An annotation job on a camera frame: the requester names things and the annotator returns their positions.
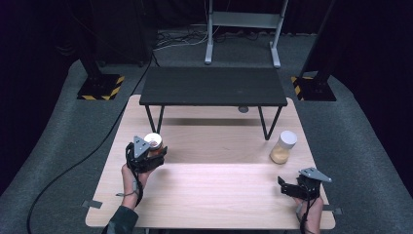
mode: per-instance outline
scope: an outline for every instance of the black curtain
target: black curtain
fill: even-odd
[[[1,195],[45,129],[77,57],[66,44],[52,2],[0,5]]]
[[[411,195],[412,12],[411,1],[337,0],[306,67],[338,61],[331,75],[353,92]]]
[[[154,0],[160,28],[207,23],[208,0]],[[282,26],[282,33],[317,33],[330,0],[289,0]],[[215,0],[214,11],[277,14],[282,0]],[[220,32],[245,28],[221,27]]]

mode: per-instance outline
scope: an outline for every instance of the yellow and black hazard stripe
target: yellow and black hazard stripe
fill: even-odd
[[[119,90],[121,89],[121,85],[125,80],[125,76],[119,77],[118,81],[116,82],[115,87],[111,91],[110,94],[103,95],[103,96],[94,96],[94,95],[82,95],[78,96],[78,99],[87,99],[87,100],[110,100],[114,99],[116,95],[119,93]]]
[[[292,85],[294,86],[294,91],[295,91],[295,94],[297,95],[297,98],[299,100],[304,100],[303,93],[302,93],[302,90],[301,90],[301,88],[300,88],[300,86],[297,82],[297,79],[298,78],[295,77],[295,76],[291,77]],[[312,80],[313,78],[312,77],[303,77],[303,79]]]

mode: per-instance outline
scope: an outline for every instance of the metal stand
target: metal stand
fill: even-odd
[[[331,10],[334,6],[335,0],[333,0],[330,3],[330,6],[327,10],[327,13],[324,17],[324,20],[322,22],[322,25],[319,29],[319,34],[316,39],[316,42],[313,45],[312,50],[310,51],[309,56],[307,57],[306,62],[304,63],[304,66],[300,72],[300,75],[298,77],[292,77],[292,83],[295,88],[295,93],[300,100],[326,100],[326,101],[335,101],[337,98],[331,91],[330,87],[328,86],[328,78],[330,74],[333,72],[337,62],[338,58],[340,55],[343,53],[344,48],[346,46],[346,38],[340,38],[336,45],[334,50],[330,54],[330,59],[328,59],[322,67],[317,75],[312,78],[312,77],[303,77],[304,73],[307,71],[309,60],[311,55],[314,53],[315,46],[317,45],[319,41],[319,37],[323,32],[323,29],[325,27],[325,24],[329,18],[329,15],[331,13]]]
[[[221,26],[237,26],[237,27],[259,27],[259,28],[276,28],[274,41],[270,42],[271,55],[273,57],[273,65],[275,68],[280,68],[280,58],[277,51],[277,43],[279,42],[282,31],[282,23],[285,16],[288,0],[283,0],[282,11],[279,15],[275,14],[253,14],[253,13],[232,13],[232,12],[214,12],[213,0],[209,0],[209,12],[207,20],[207,45],[205,64],[212,63],[213,50],[213,31],[214,25]]]
[[[79,59],[88,73],[88,79],[78,93],[78,99],[113,99],[119,91],[123,77],[118,74],[102,74],[100,72],[69,3],[67,0],[61,1],[60,6],[71,26],[72,40],[77,46]]]

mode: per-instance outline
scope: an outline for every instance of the hand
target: hand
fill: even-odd
[[[297,205],[303,204],[301,208],[301,212],[299,214],[301,218],[307,210],[307,206],[308,206],[307,201],[303,201],[302,199],[299,199],[299,198],[293,198],[293,199]],[[321,222],[321,213],[322,213],[322,208],[324,206],[324,201],[322,200],[321,197],[318,197],[316,200],[311,200],[310,205],[311,204],[313,205],[309,209],[309,213],[307,215],[307,222],[305,225],[306,233],[320,234],[319,223]]]
[[[139,181],[142,183],[142,187],[145,187],[148,177],[149,175],[151,175],[153,171],[154,170],[149,171],[147,173],[139,174],[137,176],[139,178]],[[122,167],[122,178],[124,182],[124,194],[132,193],[131,195],[124,197],[124,200],[122,201],[122,206],[134,210],[137,202],[137,194],[133,193],[134,176],[131,172],[131,169],[129,169],[126,164]]]

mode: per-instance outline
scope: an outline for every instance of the wooden table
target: wooden table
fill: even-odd
[[[151,133],[140,96],[130,98],[103,169],[88,226],[105,226],[123,192],[121,167],[133,136]],[[274,107],[264,107],[274,116]],[[277,176],[296,183],[298,170],[314,167],[308,142],[291,99],[282,110],[273,137],[265,140],[258,110],[240,113],[231,106],[173,106],[165,113],[162,137],[169,147],[166,162],[150,177],[135,209],[137,227],[213,229],[298,229],[294,201],[277,184]],[[284,165],[269,157],[278,136],[291,130],[298,136]],[[321,188],[325,204],[328,200]],[[332,212],[323,212],[321,229],[335,226]]]

